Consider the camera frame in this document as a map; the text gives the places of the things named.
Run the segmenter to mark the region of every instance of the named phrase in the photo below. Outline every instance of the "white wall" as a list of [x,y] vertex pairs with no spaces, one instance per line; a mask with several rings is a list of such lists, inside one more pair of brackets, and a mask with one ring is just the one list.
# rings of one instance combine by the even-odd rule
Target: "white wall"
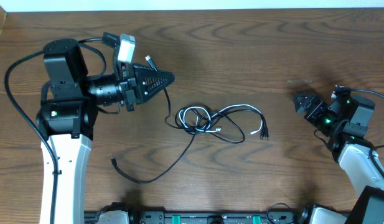
[[384,7],[384,0],[0,0],[6,12]]

